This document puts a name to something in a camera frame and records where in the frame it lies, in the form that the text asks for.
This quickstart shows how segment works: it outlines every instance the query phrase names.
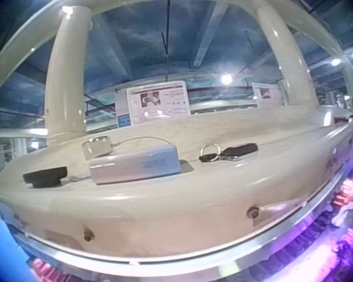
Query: white cable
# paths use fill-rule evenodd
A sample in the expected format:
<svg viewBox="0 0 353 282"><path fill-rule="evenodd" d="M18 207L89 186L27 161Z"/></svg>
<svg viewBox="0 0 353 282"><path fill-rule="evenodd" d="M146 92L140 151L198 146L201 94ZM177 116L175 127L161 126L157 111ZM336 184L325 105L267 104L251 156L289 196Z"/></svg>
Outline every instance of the white cable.
<svg viewBox="0 0 353 282"><path fill-rule="evenodd" d="M153 136L141 136L141 137L135 137L135 138L129 138L129 139L126 139L126 140L123 140L123 141L120 141L120 142L117 142L117 143L113 143L111 144L111 147L117 147L125 142L128 142L128 141L134 141L134 140L139 140L139 139L144 139L144 138L150 138L150 139L157 139L157 140L161 140L161 141L164 141L166 142L167 144L170 144L172 145L171 142L165 140L165 139L162 139L162 138L159 138L159 137L153 137Z"/></svg>

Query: paper sign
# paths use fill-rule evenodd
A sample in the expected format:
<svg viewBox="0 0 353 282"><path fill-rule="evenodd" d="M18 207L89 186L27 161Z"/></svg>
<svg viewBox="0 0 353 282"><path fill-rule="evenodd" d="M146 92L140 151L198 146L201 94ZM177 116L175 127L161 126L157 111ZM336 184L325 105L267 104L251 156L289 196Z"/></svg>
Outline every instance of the paper sign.
<svg viewBox="0 0 353 282"><path fill-rule="evenodd" d="M282 97L278 85L266 83L252 83L259 108L273 108L282 106Z"/></svg>
<svg viewBox="0 0 353 282"><path fill-rule="evenodd" d="M191 114L184 81L128 88L127 100L133 125Z"/></svg>

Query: small white device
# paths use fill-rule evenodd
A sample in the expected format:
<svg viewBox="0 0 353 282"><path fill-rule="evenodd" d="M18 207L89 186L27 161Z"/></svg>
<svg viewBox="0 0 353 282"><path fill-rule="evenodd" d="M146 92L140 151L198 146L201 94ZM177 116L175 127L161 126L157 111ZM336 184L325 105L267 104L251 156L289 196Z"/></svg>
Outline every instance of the small white device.
<svg viewBox="0 0 353 282"><path fill-rule="evenodd" d="M89 139L83 142L82 151L86 160L111 154L113 152L111 139L108 136Z"/></svg>
<svg viewBox="0 0 353 282"><path fill-rule="evenodd" d="M176 174L181 171L177 147L171 143L144 150L96 157L90 161L89 168L95 184L146 179Z"/></svg>

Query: screw hole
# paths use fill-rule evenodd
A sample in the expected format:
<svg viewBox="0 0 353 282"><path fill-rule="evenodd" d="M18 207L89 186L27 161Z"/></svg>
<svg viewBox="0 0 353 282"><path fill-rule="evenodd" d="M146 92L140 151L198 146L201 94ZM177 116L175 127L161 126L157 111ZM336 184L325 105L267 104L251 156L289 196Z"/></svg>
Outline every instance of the screw hole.
<svg viewBox="0 0 353 282"><path fill-rule="evenodd" d="M260 209L258 207L250 207L247 210L247 217L250 219L256 219L259 216Z"/></svg>
<svg viewBox="0 0 353 282"><path fill-rule="evenodd" d="M93 231L90 229L85 229L84 230L84 239L87 242L90 242L91 240L93 240L94 239Z"/></svg>

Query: key ring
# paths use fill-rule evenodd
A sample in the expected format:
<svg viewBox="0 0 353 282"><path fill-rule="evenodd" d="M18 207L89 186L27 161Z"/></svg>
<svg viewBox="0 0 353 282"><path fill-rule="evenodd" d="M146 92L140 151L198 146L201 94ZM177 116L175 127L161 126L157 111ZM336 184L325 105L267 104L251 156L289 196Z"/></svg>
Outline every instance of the key ring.
<svg viewBox="0 0 353 282"><path fill-rule="evenodd" d="M215 146L217 148L217 153L216 153L217 156L215 156L213 159L209 160L209 162L214 162L215 160L218 160L219 156L221 155L221 147L218 146L216 143L210 143L210 144L205 145L203 148L201 148L200 156L202 157L204 154L204 150L210 146Z"/></svg>

